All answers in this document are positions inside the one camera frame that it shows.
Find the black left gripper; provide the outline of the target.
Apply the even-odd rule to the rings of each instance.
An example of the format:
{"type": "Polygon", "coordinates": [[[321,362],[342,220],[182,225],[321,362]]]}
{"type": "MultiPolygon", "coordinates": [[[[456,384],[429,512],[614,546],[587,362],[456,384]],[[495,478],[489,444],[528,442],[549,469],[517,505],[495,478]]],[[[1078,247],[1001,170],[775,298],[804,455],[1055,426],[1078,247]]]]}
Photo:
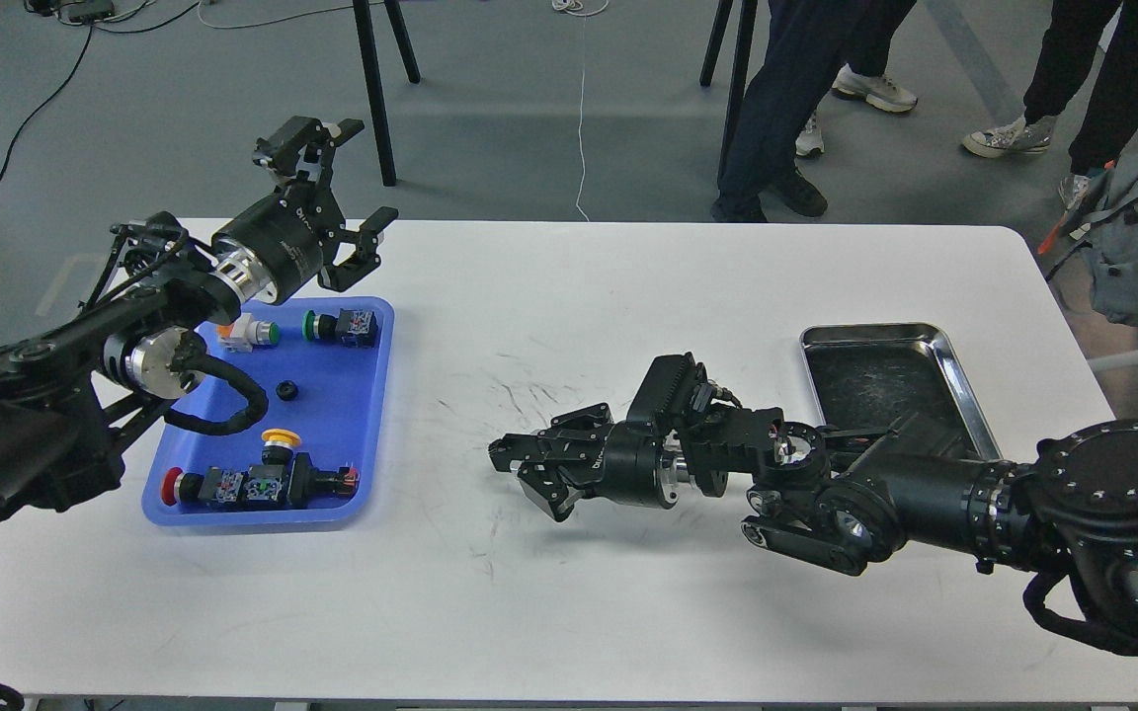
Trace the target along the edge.
{"type": "Polygon", "coordinates": [[[360,118],[330,124],[294,116],[271,138],[256,140],[253,163],[267,170],[277,187],[218,229],[212,242],[215,275],[240,301],[280,305],[319,271],[322,288],[345,292],[380,266],[376,249],[399,210],[384,206],[358,231],[344,229],[331,190],[336,149],[365,129],[360,118]],[[340,243],[352,243],[354,253],[333,263],[340,243]]]}

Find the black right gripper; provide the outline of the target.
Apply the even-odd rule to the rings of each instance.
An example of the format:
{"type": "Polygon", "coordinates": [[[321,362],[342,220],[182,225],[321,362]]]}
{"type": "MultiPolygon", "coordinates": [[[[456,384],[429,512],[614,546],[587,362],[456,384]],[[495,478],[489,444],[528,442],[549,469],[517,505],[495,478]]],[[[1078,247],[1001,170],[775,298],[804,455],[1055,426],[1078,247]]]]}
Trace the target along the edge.
{"type": "Polygon", "coordinates": [[[503,435],[488,445],[497,471],[516,472],[523,494],[563,522],[578,501],[673,509],[678,476],[667,458],[670,435],[691,435],[712,411],[715,386],[691,353],[660,355],[615,424],[605,402],[574,410],[531,435],[503,435]]]}

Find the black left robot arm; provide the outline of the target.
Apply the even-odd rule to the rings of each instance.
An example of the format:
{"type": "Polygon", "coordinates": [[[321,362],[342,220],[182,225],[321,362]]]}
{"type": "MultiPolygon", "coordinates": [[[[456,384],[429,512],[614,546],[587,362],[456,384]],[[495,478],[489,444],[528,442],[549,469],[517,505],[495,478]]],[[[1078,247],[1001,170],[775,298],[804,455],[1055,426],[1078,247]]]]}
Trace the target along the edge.
{"type": "Polygon", "coordinates": [[[397,210],[352,231],[331,190],[336,149],[363,129],[289,118],[253,152],[275,189],[211,242],[167,210],[121,222],[77,319],[0,347],[0,521],[117,489],[123,454],[158,420],[236,435],[265,417],[267,392],[213,358],[196,329],[236,323],[245,301],[288,301],[312,279],[343,292],[379,266],[378,237],[397,210]]]}

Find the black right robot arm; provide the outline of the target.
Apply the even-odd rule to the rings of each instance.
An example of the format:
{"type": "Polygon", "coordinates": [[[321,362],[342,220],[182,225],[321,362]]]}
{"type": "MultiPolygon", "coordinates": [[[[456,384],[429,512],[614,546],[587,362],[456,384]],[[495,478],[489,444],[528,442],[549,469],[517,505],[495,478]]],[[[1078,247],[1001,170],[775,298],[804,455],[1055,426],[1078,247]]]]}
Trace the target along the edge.
{"type": "Polygon", "coordinates": [[[909,541],[956,549],[980,573],[1030,572],[1044,630],[1138,658],[1138,419],[1044,439],[1031,463],[980,462],[920,414],[835,431],[747,410],[684,353],[652,359],[619,422],[601,402],[488,453],[559,522],[578,501],[667,510],[682,482],[719,497],[750,474],[741,529],[759,548],[850,576],[909,541]]]}

